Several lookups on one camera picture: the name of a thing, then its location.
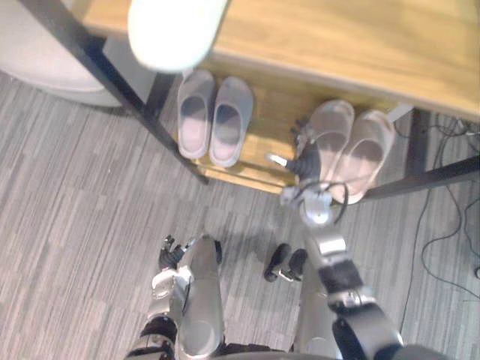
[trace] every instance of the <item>table leg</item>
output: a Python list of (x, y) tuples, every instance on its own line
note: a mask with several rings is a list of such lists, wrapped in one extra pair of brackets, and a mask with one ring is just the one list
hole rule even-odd
[(404, 176), (422, 174), (427, 165), (428, 128), (431, 113), (413, 109)]
[(480, 156), (470, 157), (466, 160), (451, 163), (421, 174), (408, 175), (399, 181), (391, 182), (370, 189), (364, 199), (382, 199), (396, 195), (408, 194), (413, 191), (436, 188), (450, 185), (455, 182), (465, 182), (480, 179)]
[(180, 155), (175, 140), (157, 120), (172, 85), (173, 75), (157, 75), (151, 93), (157, 96), (157, 99), (150, 96), (147, 103), (143, 103), (104, 55), (105, 39), (89, 34), (74, 19), (61, 0), (19, 0), (19, 2), (105, 86), (125, 109), (130, 111), (163, 146), (172, 152), (182, 165), (202, 183), (208, 183), (208, 179), (200, 173), (197, 166)]

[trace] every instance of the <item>slipper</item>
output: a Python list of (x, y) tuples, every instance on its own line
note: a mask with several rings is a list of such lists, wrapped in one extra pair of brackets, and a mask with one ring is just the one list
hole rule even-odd
[(231, 167), (240, 158), (248, 124), (254, 111), (254, 93), (238, 77), (227, 77), (215, 103), (210, 160), (219, 167)]
[[(348, 203), (357, 203), (374, 182), (389, 155), (395, 138), (392, 123), (378, 110), (361, 114), (353, 123), (349, 144), (334, 170), (331, 182), (344, 182), (348, 188)], [(344, 202), (344, 187), (335, 186), (330, 194)]]
[(355, 112), (344, 100), (331, 100), (317, 107), (305, 130), (316, 140), (320, 153), (320, 181), (329, 182), (342, 151), (350, 140)]
[(215, 79), (206, 70), (185, 77), (178, 90), (178, 150), (198, 159), (209, 149)]

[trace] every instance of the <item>shoe rack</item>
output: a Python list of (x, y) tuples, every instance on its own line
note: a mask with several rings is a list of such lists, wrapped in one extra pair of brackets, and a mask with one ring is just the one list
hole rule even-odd
[(285, 71), (259, 69), (212, 58), (199, 67), (211, 71), (218, 86), (231, 75), (245, 80), (255, 95), (255, 105), (240, 159), (234, 166), (228, 169), (215, 166), (208, 155), (195, 160), (195, 164), (209, 178), (275, 194), (279, 194), (283, 187), (293, 185), (295, 178), (267, 161), (265, 153), (294, 157), (290, 129), (296, 120), (310, 116), (322, 102), (335, 98), (349, 101), (357, 113), (366, 109), (388, 111), (396, 106), (393, 101), (319, 86)]

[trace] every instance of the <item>power cord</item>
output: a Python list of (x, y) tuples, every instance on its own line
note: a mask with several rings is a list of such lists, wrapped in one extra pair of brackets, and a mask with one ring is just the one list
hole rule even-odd
[(470, 234), (468, 233), (467, 231), (467, 224), (468, 224), (468, 211), (469, 209), (475, 205), (475, 203), (477, 203), (478, 201), (480, 201), (480, 197), (477, 197), (475, 200), (473, 200), (470, 204), (468, 204), (465, 208), (465, 210), (463, 210), (463, 217), (465, 218), (465, 223), (463, 224), (463, 232), (465, 233), (465, 236), (466, 236), (466, 239), (468, 240), (468, 244), (470, 246), (470, 251), (472, 251), (479, 259), (480, 259), (480, 253), (476, 252), (475, 249), (473, 248), (473, 241), (472, 241), (472, 238), (470, 238)]
[[(437, 128), (437, 130), (439, 130), (442, 134), (443, 134), (443, 138), (440, 140), (440, 144), (439, 144), (439, 147), (436, 151), (436, 154), (435, 154), (435, 158), (434, 158), (434, 161), (433, 161), (433, 168), (435, 168), (437, 166), (437, 163), (440, 163), (440, 166), (443, 165), (443, 153), (444, 153), (444, 150), (445, 150), (445, 147), (446, 147), (446, 144), (447, 142), (452, 138), (452, 137), (459, 137), (461, 135), (464, 135), (466, 134), (466, 132), (462, 133), (462, 132), (458, 132), (456, 133), (455, 132), (455, 128), (457, 127), (458, 125), (458, 121), (453, 119), (450, 124), (448, 125), (448, 127), (443, 127), (441, 125), (438, 125), (438, 124), (435, 124), (435, 125), (432, 125), (432, 127), (435, 127)], [(464, 286), (461, 286), (460, 284), (458, 283), (455, 283), (455, 282), (452, 282), (450, 280), (446, 280), (446, 279), (443, 279), (439, 276), (436, 276), (435, 274), (432, 273), (432, 271), (428, 268), (427, 264), (425, 263), (425, 251), (427, 250), (427, 248), (429, 246), (431, 246), (433, 243), (435, 242), (438, 242), (440, 240), (443, 240), (443, 239), (448, 239), (448, 238), (451, 238), (452, 236), (455, 236), (456, 234), (458, 234), (460, 232), (460, 229), (461, 229), (461, 222), (462, 222), (462, 214), (461, 214), (461, 210), (460, 210), (460, 206), (458, 205), (458, 201), (455, 199), (452, 191), (450, 190), (450, 188), (448, 186), (447, 187), (447, 190), (448, 192), (450, 193), (450, 196), (452, 198), (452, 200), (454, 201), (454, 204), (455, 204), (455, 207), (457, 209), (457, 213), (459, 214), (459, 224), (458, 226), (455, 228), (455, 231), (452, 232), (451, 234), (449, 235), (446, 235), (446, 236), (442, 236), (440, 238), (434, 238), (430, 241), (428, 241), (427, 243), (425, 243), (421, 249), (421, 264), (423, 266), (423, 268), (425, 269), (425, 271), (430, 275), (432, 276), (433, 278), (437, 279), (438, 281), (442, 281), (444, 283), (447, 283), (447, 284), (451, 284), (453, 286), (456, 286), (466, 292), (468, 292), (469, 294), (475, 296), (476, 298), (480, 299), (480, 296), (476, 295), (474, 292), (472, 292), (471, 290), (468, 290), (467, 288), (465, 288)], [(427, 207), (428, 207), (428, 203), (429, 203), (429, 199), (430, 199), (430, 195), (431, 195), (431, 191), (432, 189), (428, 189), (427, 191), (427, 196), (425, 197), (425, 201), (424, 201), (424, 205), (422, 207), (422, 210), (421, 210), (421, 213), (420, 213), (420, 216), (418, 217), (418, 222), (417, 222), (417, 225), (416, 225), (416, 229), (415, 229), (415, 240), (413, 242), (413, 252), (412, 252), (412, 262), (411, 262), (411, 269), (410, 269), (410, 279), (409, 279), (409, 286), (408, 286), (408, 290), (407, 290), (407, 293), (406, 293), (406, 301), (405, 301), (405, 305), (403, 307), (403, 315), (402, 315), (402, 319), (401, 319), (401, 322), (400, 322), (400, 333), (403, 331), (404, 329), (404, 323), (405, 323), (405, 317), (407, 315), (407, 307), (408, 307), (408, 302), (410, 300), (410, 293), (411, 293), (411, 290), (412, 290), (412, 284), (413, 284), (413, 274), (414, 274), (414, 271), (415, 271), (415, 258), (416, 258), (416, 248), (417, 248), (417, 242), (418, 242), (418, 239), (419, 239), (419, 230), (420, 230), (420, 225), (422, 223), (422, 219), (424, 217), (424, 214), (427, 210)], [(470, 206), (472, 206), (476, 201), (470, 203), (466, 208), (465, 208), (465, 214), (467, 214), (467, 210), (470, 208)], [(470, 243), (470, 250), (472, 250), (472, 252), (474, 254), (476, 254), (478, 256), (478, 254), (473, 250), (473, 246), (472, 246), (472, 242), (471, 242), (471, 239), (470, 239), (470, 236), (468, 235), (468, 233), (466, 233), (466, 236), (467, 238), (469, 239), (469, 243)]]

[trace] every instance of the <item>black cable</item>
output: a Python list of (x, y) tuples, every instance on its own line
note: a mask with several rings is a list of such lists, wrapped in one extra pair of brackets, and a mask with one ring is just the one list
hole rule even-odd
[[(443, 149), (445, 148), (446, 142), (448, 140), (448, 135), (443, 135), (443, 138), (440, 140), (440, 144), (438, 149), (436, 150), (435, 158), (433, 160), (433, 168), (436, 167), (437, 161), (440, 158), (440, 155), (443, 153)], [(422, 223), (422, 218), (423, 215), (425, 214), (425, 211), (427, 210), (428, 207), (428, 200), (430, 199), (430, 194), (431, 194), (432, 189), (428, 189), (427, 191), (427, 196), (425, 197), (425, 201), (423, 204), (423, 207), (421, 209), (420, 216), (418, 217), (417, 225), (416, 225), (416, 230), (415, 230), (415, 240), (413, 241), (413, 252), (412, 252), (412, 262), (410, 266), (410, 279), (409, 279), (409, 285), (408, 285), (408, 290), (406, 291), (406, 300), (405, 300), (405, 305), (403, 306), (403, 314), (402, 314), (402, 320), (400, 321), (400, 333), (404, 329), (404, 323), (405, 323), (405, 316), (407, 315), (407, 307), (408, 307), (408, 301), (410, 300), (410, 293), (412, 291), (412, 285), (413, 285), (413, 273), (415, 271), (415, 255), (416, 255), (416, 250), (417, 250), (417, 242), (419, 240), (419, 231), (420, 231), (420, 225)]]
[(477, 197), (475, 200), (473, 200), (470, 204), (468, 204), (463, 210), (463, 217), (465, 218), (465, 223), (463, 224), (463, 232), (465, 233), (466, 239), (468, 240), (468, 244), (470, 246), (470, 250), (478, 257), (480, 258), (480, 253), (476, 252), (475, 249), (473, 248), (473, 241), (472, 238), (470, 238), (470, 235), (467, 231), (467, 219), (468, 219), (468, 210), (478, 201), (480, 200), (480, 197)]
[(410, 300), (410, 292), (412, 291), (413, 272), (415, 270), (415, 255), (416, 255), (416, 249), (417, 249), (417, 241), (419, 240), (420, 224), (422, 223), (423, 215), (427, 210), (428, 199), (430, 198), (430, 194), (431, 194), (431, 189), (428, 189), (427, 196), (425, 197), (425, 202), (423, 204), (423, 208), (421, 210), (420, 217), (418, 218), (417, 227), (415, 230), (415, 240), (413, 242), (412, 264), (410, 266), (410, 280), (409, 280), (408, 290), (406, 291), (406, 300), (405, 300), (405, 305), (403, 306), (402, 320), (400, 321), (400, 333), (402, 333), (402, 331), (404, 330), (404, 323), (405, 323), (405, 316), (407, 315), (408, 301)]
[(328, 191), (329, 189), (335, 187), (335, 186), (343, 186), (343, 203), (340, 208), (340, 212), (338, 213), (337, 218), (334, 220), (333, 224), (337, 224), (338, 221), (341, 220), (342, 216), (344, 216), (345, 210), (347, 210), (347, 205), (348, 205), (348, 187), (347, 184), (344, 182), (331, 182), (326, 188), (325, 191)]
[(319, 185), (327, 185), (324, 191), (328, 191), (329, 189), (335, 186), (340, 186), (340, 185), (343, 186), (343, 203), (341, 204), (340, 212), (338, 213), (337, 218), (333, 221), (333, 224), (337, 224), (341, 220), (341, 218), (344, 216), (344, 213), (347, 210), (347, 205), (348, 205), (349, 192), (348, 192), (347, 184), (345, 184), (344, 182), (328, 182), (328, 181), (322, 181), (322, 180), (312, 181), (306, 184), (300, 190), (300, 192), (297, 193), (294, 200), (297, 200), (307, 189), (310, 189)]
[[(457, 124), (458, 124), (458, 121), (451, 121), (449, 126), (448, 127), (441, 127), (440, 125), (433, 125), (433, 127), (436, 127), (442, 134), (443, 134), (443, 138), (440, 140), (440, 144), (439, 144), (439, 147), (436, 151), (436, 154), (435, 154), (435, 159), (433, 161), (433, 168), (435, 168), (437, 166), (437, 162), (439, 161), (441, 164), (443, 163), (443, 153), (445, 151), (445, 147), (446, 147), (446, 144), (448, 142), (449, 139), (451, 139), (452, 137), (458, 137), (458, 136), (461, 136), (461, 135), (464, 135), (466, 133), (455, 133), (454, 132), (454, 129), (457, 127)], [(461, 286), (460, 284), (458, 283), (454, 283), (452, 281), (449, 281), (449, 280), (446, 280), (446, 279), (443, 279), (441, 277), (438, 277), (436, 276), (435, 274), (433, 274), (431, 272), (431, 270), (427, 267), (426, 263), (425, 263), (425, 259), (424, 259), (424, 255), (425, 255), (425, 251), (426, 251), (426, 248), (428, 248), (431, 244), (433, 244), (434, 242), (437, 242), (439, 240), (443, 240), (443, 239), (447, 239), (447, 238), (450, 238), (454, 235), (456, 235), (457, 233), (459, 233), (460, 231), (460, 228), (461, 228), (461, 221), (462, 221), (462, 218), (461, 218), (461, 211), (460, 211), (460, 206), (458, 205), (458, 201), (455, 199), (455, 197), (453, 196), (453, 193), (452, 191), (450, 190), (450, 188), (447, 186), (447, 189), (448, 189), (448, 192), (450, 193), (451, 195), (451, 198), (452, 200), (454, 201), (454, 204), (456, 206), (456, 209), (457, 209), (457, 213), (460, 215), (459, 216), (459, 225), (457, 226), (457, 228), (455, 229), (455, 231), (450, 234), (450, 235), (447, 235), (447, 236), (442, 236), (440, 238), (435, 238), (435, 239), (432, 239), (430, 241), (428, 241), (427, 243), (425, 243), (421, 249), (421, 264), (423, 266), (423, 268), (425, 269), (425, 271), (430, 275), (432, 276), (433, 278), (437, 279), (438, 281), (442, 281), (444, 283), (447, 283), (447, 284), (451, 284), (453, 286), (456, 286), (462, 290), (465, 290), (466, 292), (470, 293), (471, 295), (477, 297), (480, 299), (480, 297), (478, 295), (476, 295), (474, 292), (468, 290), (467, 288)], [(415, 240), (414, 240), (414, 243), (413, 243), (413, 252), (412, 252), (412, 262), (411, 262), (411, 271), (410, 271), (410, 279), (409, 279), (409, 286), (408, 286), (408, 290), (407, 290), (407, 293), (406, 293), (406, 301), (405, 301), (405, 305), (404, 305), (404, 308), (403, 308), (403, 315), (402, 315), (402, 319), (401, 319), (401, 322), (400, 322), (400, 333), (403, 331), (403, 328), (404, 328), (404, 323), (405, 323), (405, 316), (407, 315), (407, 306), (408, 306), (408, 301), (410, 300), (410, 293), (411, 293), (411, 290), (412, 290), (412, 284), (413, 284), (413, 273), (414, 273), (414, 270), (415, 270), (415, 255), (416, 255), (416, 245), (417, 245), (417, 242), (418, 242), (418, 237), (419, 237), (419, 230), (420, 230), (420, 225), (422, 223), (422, 218), (425, 214), (425, 211), (427, 210), (427, 207), (428, 207), (428, 201), (430, 199), (430, 195), (431, 195), (431, 189), (428, 189), (427, 191), (427, 196), (425, 197), (425, 202), (424, 202), (424, 205), (423, 205), (423, 208), (421, 210), (421, 214), (418, 218), (418, 222), (417, 222), (417, 227), (416, 227), (416, 230), (415, 230)], [(473, 203), (469, 204), (465, 211), (473, 205)]]
[(455, 196), (453, 195), (452, 193), (452, 190), (450, 190), (450, 187), (449, 186), (446, 186), (448, 192), (450, 193), (450, 197), (451, 197), (451, 200), (454, 202), (455, 204), (455, 208), (457, 210), (457, 217), (458, 217), (458, 225), (455, 227), (454, 231), (448, 235), (444, 235), (444, 236), (440, 236), (438, 238), (433, 238), (429, 241), (427, 241), (423, 247), (421, 248), (421, 256), (420, 256), (420, 259), (421, 259), (421, 264), (423, 265), (423, 269), (425, 269), (425, 271), (432, 277), (432, 278), (435, 278), (437, 279), (438, 281), (441, 281), (445, 284), (450, 284), (454, 287), (458, 287), (459, 289), (462, 289), (463, 291), (469, 293), (470, 295), (472, 296), (475, 296), (478, 300), (480, 300), (480, 295), (477, 295), (475, 294), (473, 291), (471, 290), (468, 290), (466, 287), (464, 286), (461, 286), (459, 283), (455, 283), (453, 281), (450, 281), (450, 280), (446, 280), (438, 275), (435, 275), (431, 270), (430, 268), (428, 268), (427, 264), (425, 263), (425, 252), (427, 251), (428, 247), (430, 247), (432, 244), (434, 244), (435, 242), (439, 242), (440, 240), (445, 240), (445, 239), (449, 239), (451, 238), (452, 236), (455, 236), (457, 235), (460, 230), (461, 230), (461, 227), (462, 227), (462, 212), (460, 210), (460, 206), (458, 205), (458, 201), (455, 199)]

